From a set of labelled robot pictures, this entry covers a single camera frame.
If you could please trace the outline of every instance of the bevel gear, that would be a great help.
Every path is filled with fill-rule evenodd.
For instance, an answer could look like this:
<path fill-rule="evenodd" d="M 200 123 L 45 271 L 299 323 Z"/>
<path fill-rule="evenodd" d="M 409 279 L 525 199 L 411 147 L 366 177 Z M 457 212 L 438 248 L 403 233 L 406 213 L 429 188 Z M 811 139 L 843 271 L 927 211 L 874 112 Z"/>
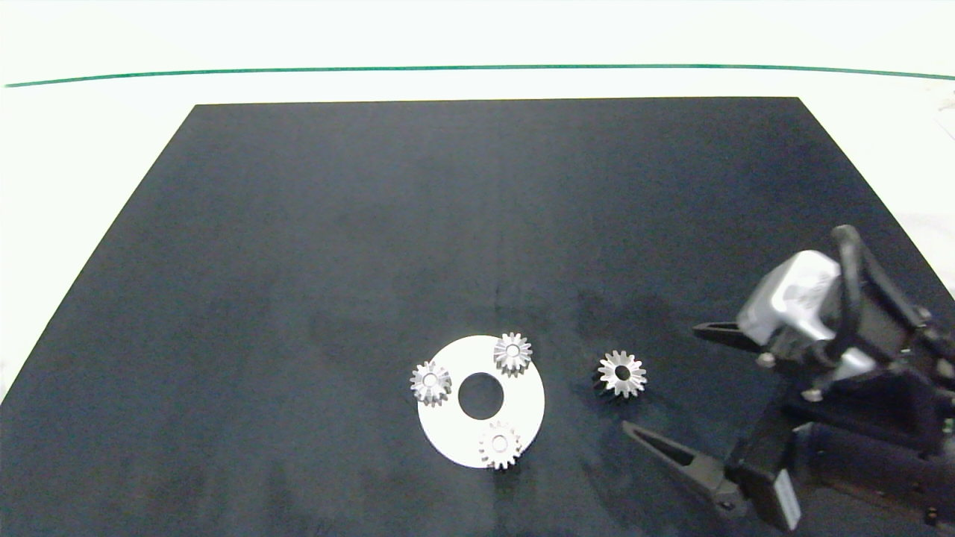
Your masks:
<path fill-rule="evenodd" d="M 414 398 L 427 405 L 439 405 L 451 393 L 451 375 L 448 370 L 434 365 L 430 360 L 418 364 L 409 380 Z"/>
<path fill-rule="evenodd" d="M 520 333 L 503 333 L 494 346 L 494 362 L 508 375 L 522 373 L 531 363 L 531 344 Z"/>
<path fill-rule="evenodd" d="M 612 351 L 604 356 L 600 361 L 602 367 L 597 371 L 602 374 L 600 381 L 605 391 L 613 390 L 614 396 L 629 398 L 639 396 L 646 389 L 647 370 L 641 368 L 642 361 L 626 351 Z"/>

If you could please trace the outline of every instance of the black table surface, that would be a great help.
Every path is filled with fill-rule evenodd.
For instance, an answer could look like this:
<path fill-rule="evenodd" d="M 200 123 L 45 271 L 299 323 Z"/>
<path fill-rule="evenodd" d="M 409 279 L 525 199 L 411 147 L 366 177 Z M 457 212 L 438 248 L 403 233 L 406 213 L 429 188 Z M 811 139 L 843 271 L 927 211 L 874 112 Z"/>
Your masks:
<path fill-rule="evenodd" d="M 690 327 L 844 223 L 952 324 L 795 98 L 197 106 L 0 407 L 3 533 L 776 535 L 620 422 L 728 455 L 778 380 Z M 541 430 L 507 472 L 457 466 L 410 372 L 505 331 L 534 345 Z M 627 404 L 592 390 L 613 349 L 647 365 Z M 803 510 L 797 535 L 933 534 L 825 491 Z"/>

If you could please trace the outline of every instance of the metal gear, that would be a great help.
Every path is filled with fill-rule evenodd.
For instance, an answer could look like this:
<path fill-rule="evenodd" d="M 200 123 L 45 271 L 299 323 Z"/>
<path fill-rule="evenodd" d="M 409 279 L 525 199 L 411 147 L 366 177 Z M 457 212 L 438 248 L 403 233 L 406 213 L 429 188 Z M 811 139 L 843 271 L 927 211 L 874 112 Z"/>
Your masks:
<path fill-rule="evenodd" d="M 451 393 L 451 375 L 448 370 L 434 365 L 430 360 L 418 364 L 409 380 L 414 397 L 427 405 L 439 405 Z"/>
<path fill-rule="evenodd" d="M 484 433 L 477 443 L 477 451 L 482 462 L 488 468 L 503 470 L 517 463 L 523 452 L 520 437 L 514 428 L 503 421 L 491 423 L 490 429 Z"/>
<path fill-rule="evenodd" d="M 626 351 L 612 351 L 604 356 L 605 359 L 600 361 L 602 367 L 597 371 L 602 373 L 600 381 L 605 391 L 613 390 L 614 396 L 628 398 L 631 395 L 637 397 L 646 389 L 647 370 L 640 367 L 644 362 Z"/>
<path fill-rule="evenodd" d="M 503 333 L 494 346 L 494 362 L 508 375 L 522 373 L 531 363 L 531 344 L 520 333 Z"/>

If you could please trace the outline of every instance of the white disc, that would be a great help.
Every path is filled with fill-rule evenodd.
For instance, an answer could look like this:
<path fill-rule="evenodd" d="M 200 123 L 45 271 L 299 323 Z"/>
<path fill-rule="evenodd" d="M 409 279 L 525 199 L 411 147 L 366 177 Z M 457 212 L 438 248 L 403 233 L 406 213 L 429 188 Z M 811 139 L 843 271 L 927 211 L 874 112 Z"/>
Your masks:
<path fill-rule="evenodd" d="M 436 406 L 418 402 L 418 418 L 425 436 L 441 455 L 462 466 L 487 467 L 487 462 L 481 461 L 478 441 L 492 421 L 509 423 L 524 449 L 541 429 L 544 407 L 541 375 L 533 361 L 516 376 L 502 373 L 494 362 L 497 342 L 492 335 L 469 335 L 441 349 L 432 361 L 451 375 L 451 394 Z M 474 419 L 465 414 L 457 398 L 461 382 L 475 373 L 494 377 L 504 393 L 500 410 L 488 419 Z"/>

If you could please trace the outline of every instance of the gear center hole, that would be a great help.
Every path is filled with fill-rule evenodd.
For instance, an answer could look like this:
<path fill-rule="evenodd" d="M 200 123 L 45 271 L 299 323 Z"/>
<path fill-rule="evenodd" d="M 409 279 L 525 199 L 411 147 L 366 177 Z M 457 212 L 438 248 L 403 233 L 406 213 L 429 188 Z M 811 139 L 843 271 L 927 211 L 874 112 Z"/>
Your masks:
<path fill-rule="evenodd" d="M 457 389 L 457 400 L 464 414 L 474 419 L 488 419 L 500 410 L 504 402 L 504 389 L 493 376 L 475 373 L 461 382 Z"/>
<path fill-rule="evenodd" d="M 503 453 L 507 449 L 507 439 L 502 435 L 497 435 L 491 439 L 491 447 L 498 453 Z"/>

